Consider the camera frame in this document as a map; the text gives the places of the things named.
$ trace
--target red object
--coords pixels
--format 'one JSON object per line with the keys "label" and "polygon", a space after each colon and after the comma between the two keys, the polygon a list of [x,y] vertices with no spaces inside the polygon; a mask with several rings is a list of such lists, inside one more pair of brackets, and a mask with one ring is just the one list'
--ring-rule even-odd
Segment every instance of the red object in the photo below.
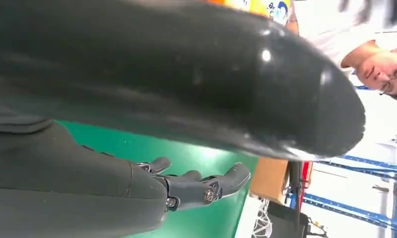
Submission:
{"label": "red object", "polygon": [[311,174],[312,174],[312,162],[304,162],[302,169],[302,178],[303,178],[302,194],[300,196],[300,201],[299,201],[300,208],[302,207],[303,196],[305,195],[305,188],[308,188],[311,182]]}

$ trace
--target metal rack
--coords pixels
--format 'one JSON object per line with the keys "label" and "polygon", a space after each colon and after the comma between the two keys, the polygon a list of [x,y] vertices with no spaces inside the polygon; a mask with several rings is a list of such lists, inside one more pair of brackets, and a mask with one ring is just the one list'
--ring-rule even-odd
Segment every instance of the metal rack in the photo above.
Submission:
{"label": "metal rack", "polygon": [[[344,160],[369,164],[372,166],[376,166],[377,168],[354,167],[345,164],[339,164],[332,161],[317,161],[316,163],[333,166],[341,169],[346,169],[350,171],[355,171],[358,173],[373,175],[383,179],[393,179],[394,181],[397,181],[397,165],[350,156],[350,155],[344,155],[341,156],[340,158]],[[342,214],[361,221],[365,221],[370,224],[376,225],[378,227],[389,228],[397,232],[397,219],[389,218],[383,214],[366,211],[343,203],[332,201],[323,197],[319,197],[313,194],[305,194],[303,198],[303,202],[338,214]]]}

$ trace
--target black curved object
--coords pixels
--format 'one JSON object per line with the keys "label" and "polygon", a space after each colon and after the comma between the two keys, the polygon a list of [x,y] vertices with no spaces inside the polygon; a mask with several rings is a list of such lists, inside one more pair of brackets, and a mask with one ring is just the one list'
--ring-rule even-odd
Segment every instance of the black curved object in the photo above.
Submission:
{"label": "black curved object", "polygon": [[0,103],[287,159],[343,154],[365,120],[304,40],[200,0],[0,1]]}

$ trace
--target black prosthetic arm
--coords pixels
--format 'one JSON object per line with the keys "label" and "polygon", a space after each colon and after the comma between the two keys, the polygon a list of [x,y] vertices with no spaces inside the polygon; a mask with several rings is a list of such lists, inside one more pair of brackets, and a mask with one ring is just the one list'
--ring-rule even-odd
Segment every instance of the black prosthetic arm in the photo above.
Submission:
{"label": "black prosthetic arm", "polygon": [[343,154],[364,125],[353,86],[304,40],[201,0],[0,1],[0,103],[288,159]]}
{"label": "black prosthetic arm", "polygon": [[225,176],[121,160],[75,143],[54,123],[30,135],[0,134],[0,238],[118,238],[158,228],[169,210],[209,205],[240,190],[242,164]]}

